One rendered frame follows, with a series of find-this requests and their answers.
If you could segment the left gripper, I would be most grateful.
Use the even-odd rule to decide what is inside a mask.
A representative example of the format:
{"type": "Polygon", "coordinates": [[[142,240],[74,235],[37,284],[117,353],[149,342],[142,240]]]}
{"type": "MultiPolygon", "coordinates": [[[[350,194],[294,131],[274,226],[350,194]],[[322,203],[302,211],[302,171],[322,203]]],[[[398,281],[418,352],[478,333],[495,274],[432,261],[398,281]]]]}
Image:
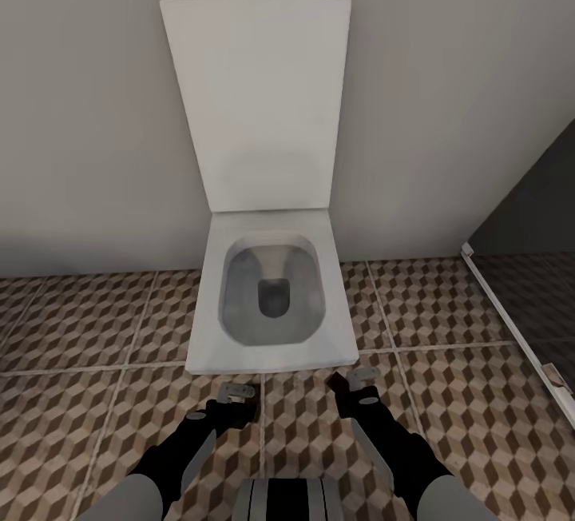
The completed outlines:
{"type": "Polygon", "coordinates": [[[239,428],[243,430],[249,421],[252,422],[256,414],[257,404],[248,406],[245,403],[217,403],[216,400],[208,400],[206,402],[205,410],[219,410],[224,416],[224,430],[225,433],[229,428],[239,428]]]}

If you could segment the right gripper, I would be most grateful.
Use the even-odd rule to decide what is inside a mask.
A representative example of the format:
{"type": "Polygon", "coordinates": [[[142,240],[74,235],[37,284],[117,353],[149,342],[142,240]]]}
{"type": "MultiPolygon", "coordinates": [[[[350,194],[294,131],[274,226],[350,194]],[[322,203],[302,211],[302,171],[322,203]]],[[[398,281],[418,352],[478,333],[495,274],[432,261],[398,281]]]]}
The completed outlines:
{"type": "Polygon", "coordinates": [[[358,396],[372,395],[375,398],[380,398],[379,392],[376,386],[372,385],[369,387],[364,387],[358,392],[339,392],[335,395],[335,401],[337,403],[337,408],[339,410],[340,419],[345,419],[353,416],[351,412],[352,406],[358,396]]]}

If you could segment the mousetrap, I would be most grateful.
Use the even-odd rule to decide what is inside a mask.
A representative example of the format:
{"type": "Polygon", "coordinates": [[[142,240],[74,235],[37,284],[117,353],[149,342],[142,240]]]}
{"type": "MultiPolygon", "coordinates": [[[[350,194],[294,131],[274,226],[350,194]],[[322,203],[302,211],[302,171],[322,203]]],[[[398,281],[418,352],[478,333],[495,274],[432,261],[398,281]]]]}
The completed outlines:
{"type": "Polygon", "coordinates": [[[257,409],[256,409],[256,414],[254,415],[254,419],[252,419],[252,422],[249,421],[249,423],[257,424],[258,419],[259,419],[260,385],[261,384],[246,384],[246,385],[250,385],[254,388],[255,395],[252,398],[244,398],[244,403],[247,404],[248,406],[252,406],[253,404],[257,404],[257,409]]]}
{"type": "Polygon", "coordinates": [[[333,376],[326,382],[329,388],[331,388],[336,394],[339,392],[350,391],[350,384],[348,381],[338,372],[335,372],[333,376]]]}

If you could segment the robot trunk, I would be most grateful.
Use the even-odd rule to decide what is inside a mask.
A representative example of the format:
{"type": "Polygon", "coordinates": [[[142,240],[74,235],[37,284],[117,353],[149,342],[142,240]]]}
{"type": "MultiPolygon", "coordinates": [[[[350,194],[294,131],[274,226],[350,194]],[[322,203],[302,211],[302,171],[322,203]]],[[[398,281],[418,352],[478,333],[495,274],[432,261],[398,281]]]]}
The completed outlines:
{"type": "Polygon", "coordinates": [[[343,521],[333,479],[243,479],[232,521],[343,521]]]}

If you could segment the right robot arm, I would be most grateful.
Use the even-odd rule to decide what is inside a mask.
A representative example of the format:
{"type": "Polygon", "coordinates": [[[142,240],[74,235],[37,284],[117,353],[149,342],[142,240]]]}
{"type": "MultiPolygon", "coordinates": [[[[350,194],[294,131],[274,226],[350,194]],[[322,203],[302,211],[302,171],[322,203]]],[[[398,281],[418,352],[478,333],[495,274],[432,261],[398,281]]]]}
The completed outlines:
{"type": "Polygon", "coordinates": [[[351,417],[351,430],[396,497],[402,497],[415,521],[501,521],[443,463],[428,442],[409,433],[380,401],[380,368],[347,371],[350,391],[335,401],[340,419],[351,417]]]}

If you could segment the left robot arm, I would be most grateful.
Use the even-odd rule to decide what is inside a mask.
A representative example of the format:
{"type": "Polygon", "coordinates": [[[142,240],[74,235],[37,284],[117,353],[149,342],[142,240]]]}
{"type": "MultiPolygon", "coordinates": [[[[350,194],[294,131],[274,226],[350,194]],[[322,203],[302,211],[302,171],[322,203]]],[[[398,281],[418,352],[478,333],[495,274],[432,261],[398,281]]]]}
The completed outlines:
{"type": "Polygon", "coordinates": [[[151,446],[121,482],[74,521],[164,521],[212,454],[216,432],[220,437],[229,428],[243,430],[254,419],[257,404],[232,402],[231,396],[254,395],[250,385],[222,382],[217,400],[187,414],[174,433],[151,446]]]}

